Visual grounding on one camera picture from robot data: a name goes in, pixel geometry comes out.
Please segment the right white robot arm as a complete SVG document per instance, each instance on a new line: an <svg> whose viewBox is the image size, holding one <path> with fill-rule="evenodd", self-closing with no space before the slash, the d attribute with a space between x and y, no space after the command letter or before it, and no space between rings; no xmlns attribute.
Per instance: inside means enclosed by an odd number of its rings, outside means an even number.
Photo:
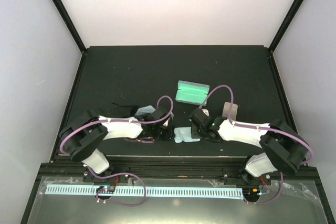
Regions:
<svg viewBox="0 0 336 224"><path fill-rule="evenodd" d="M238 171L245 184L276 171L295 175L309 151L307 142L281 120L275 124L243 123L222 116L212 118L200 108L191 113L189 120L201 138L212 142L235 141L263 150L248 158Z"/></svg>

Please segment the light blue cleaning cloth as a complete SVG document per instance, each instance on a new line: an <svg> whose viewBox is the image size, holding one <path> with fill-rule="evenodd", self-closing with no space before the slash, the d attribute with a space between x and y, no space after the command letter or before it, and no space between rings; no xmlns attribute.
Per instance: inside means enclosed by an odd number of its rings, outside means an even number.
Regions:
<svg viewBox="0 0 336 224"><path fill-rule="evenodd" d="M178 127L174 129L174 141L175 143L192 143L199 142L200 138L192 138L191 127Z"/></svg>

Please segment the blue fuzzy glasses case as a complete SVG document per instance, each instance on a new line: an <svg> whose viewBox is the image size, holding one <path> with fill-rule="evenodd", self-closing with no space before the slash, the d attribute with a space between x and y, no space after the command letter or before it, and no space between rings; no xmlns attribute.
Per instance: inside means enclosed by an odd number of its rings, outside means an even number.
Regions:
<svg viewBox="0 0 336 224"><path fill-rule="evenodd" d="M193 105L201 105L208 93L210 86L207 84L179 80L175 101Z"/></svg>

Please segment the pink framed sunglasses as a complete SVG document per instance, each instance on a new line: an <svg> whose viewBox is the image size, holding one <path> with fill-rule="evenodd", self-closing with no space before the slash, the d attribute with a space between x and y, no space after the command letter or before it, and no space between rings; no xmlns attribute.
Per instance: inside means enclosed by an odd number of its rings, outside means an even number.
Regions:
<svg viewBox="0 0 336 224"><path fill-rule="evenodd" d="M128 142L138 142L138 143L144 143L144 144L153 144L155 140L152 137L144 137L144 138L124 138Z"/></svg>

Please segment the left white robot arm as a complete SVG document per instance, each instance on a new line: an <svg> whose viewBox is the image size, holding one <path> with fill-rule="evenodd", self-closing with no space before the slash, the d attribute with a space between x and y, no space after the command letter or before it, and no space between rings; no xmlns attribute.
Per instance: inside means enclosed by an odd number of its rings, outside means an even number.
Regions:
<svg viewBox="0 0 336 224"><path fill-rule="evenodd" d="M131 114L128 118L108 118L87 111L61 131L59 149L72 161L90 167L100 181L106 182L112 177L113 169L104 153L98 150L102 141L113 138L140 143L168 140L173 117L172 110L163 106Z"/></svg>

